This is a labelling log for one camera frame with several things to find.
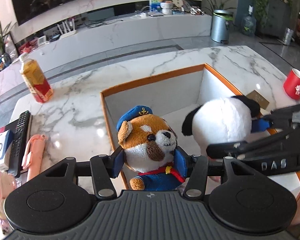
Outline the sailor dog plush toy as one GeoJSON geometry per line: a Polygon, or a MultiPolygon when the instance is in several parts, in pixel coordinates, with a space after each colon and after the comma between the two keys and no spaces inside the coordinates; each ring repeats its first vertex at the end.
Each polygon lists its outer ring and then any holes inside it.
{"type": "Polygon", "coordinates": [[[130,109],[121,116],[116,129],[125,163],[137,173],[129,181],[133,190],[170,191],[185,182],[186,173],[177,164],[177,136],[149,107],[130,109]]]}

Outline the white black panda plush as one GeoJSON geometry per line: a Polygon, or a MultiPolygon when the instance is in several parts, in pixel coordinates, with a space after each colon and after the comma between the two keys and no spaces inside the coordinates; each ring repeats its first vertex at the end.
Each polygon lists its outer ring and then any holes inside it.
{"type": "Polygon", "coordinates": [[[245,140],[251,133],[253,118],[258,117],[260,105],[244,95],[217,98],[192,110],[185,117],[181,132],[193,136],[201,154],[211,144],[245,140]]]}

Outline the red paper cup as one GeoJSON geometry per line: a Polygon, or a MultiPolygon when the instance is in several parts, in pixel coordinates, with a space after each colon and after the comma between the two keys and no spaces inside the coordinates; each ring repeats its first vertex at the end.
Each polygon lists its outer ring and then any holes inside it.
{"type": "Polygon", "coordinates": [[[293,100],[300,100],[300,70],[292,68],[285,82],[283,90],[293,100]]]}

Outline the orange white storage box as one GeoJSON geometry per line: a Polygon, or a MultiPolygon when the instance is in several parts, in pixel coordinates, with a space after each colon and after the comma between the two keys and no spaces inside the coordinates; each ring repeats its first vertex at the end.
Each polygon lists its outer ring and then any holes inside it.
{"type": "Polygon", "coordinates": [[[116,131],[119,118],[131,108],[144,105],[168,122],[186,153],[200,154],[195,140],[181,133],[185,115],[209,100],[240,94],[240,90],[206,63],[107,88],[101,92],[101,103],[111,149],[116,150],[119,145],[116,131]]]}

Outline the black remote control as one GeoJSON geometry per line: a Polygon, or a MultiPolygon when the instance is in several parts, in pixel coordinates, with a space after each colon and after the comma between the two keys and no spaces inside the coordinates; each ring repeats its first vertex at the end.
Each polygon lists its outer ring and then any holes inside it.
{"type": "Polygon", "coordinates": [[[21,162],[25,153],[27,140],[29,138],[28,131],[31,124],[30,119],[31,113],[29,111],[25,111],[21,113],[17,120],[8,124],[8,127],[13,132],[8,173],[12,174],[15,178],[20,177],[21,162]]]}

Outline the large water jug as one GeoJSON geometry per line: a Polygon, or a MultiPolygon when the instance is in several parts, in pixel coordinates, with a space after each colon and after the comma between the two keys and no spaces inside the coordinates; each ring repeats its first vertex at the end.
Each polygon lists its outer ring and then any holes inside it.
{"type": "Polygon", "coordinates": [[[254,7],[249,5],[248,13],[243,16],[241,24],[241,32],[247,36],[254,36],[256,30],[256,18],[253,15],[254,7]]]}

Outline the silver trash bin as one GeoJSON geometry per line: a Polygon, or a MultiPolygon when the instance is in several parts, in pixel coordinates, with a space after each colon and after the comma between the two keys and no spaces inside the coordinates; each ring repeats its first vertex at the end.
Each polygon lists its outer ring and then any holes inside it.
{"type": "Polygon", "coordinates": [[[211,40],[228,44],[230,35],[230,24],[233,21],[233,12],[228,10],[214,10],[211,26],[211,40]]]}

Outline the tea drink bottle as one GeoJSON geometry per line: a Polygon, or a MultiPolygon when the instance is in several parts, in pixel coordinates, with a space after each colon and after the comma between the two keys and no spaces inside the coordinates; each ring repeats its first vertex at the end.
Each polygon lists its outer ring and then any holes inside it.
{"type": "Polygon", "coordinates": [[[53,90],[49,85],[39,63],[29,58],[28,53],[19,56],[21,68],[19,70],[30,93],[38,103],[46,103],[53,96],[53,90]]]}

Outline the potted green plant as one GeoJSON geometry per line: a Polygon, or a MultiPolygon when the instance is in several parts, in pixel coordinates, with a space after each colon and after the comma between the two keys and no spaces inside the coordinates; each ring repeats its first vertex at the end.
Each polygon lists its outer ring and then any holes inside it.
{"type": "Polygon", "coordinates": [[[201,7],[201,11],[203,14],[206,13],[205,9],[212,14],[212,16],[221,17],[226,21],[234,20],[234,13],[229,11],[232,9],[236,9],[236,7],[225,7],[226,3],[232,0],[206,0],[208,3],[207,7],[201,7]]]}

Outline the white wifi router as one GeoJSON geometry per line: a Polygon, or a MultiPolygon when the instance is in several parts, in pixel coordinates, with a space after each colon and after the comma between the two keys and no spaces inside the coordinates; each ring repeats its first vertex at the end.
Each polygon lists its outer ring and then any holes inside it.
{"type": "Polygon", "coordinates": [[[75,35],[77,32],[74,18],[62,21],[61,23],[57,24],[57,28],[60,32],[60,40],[75,35]]]}

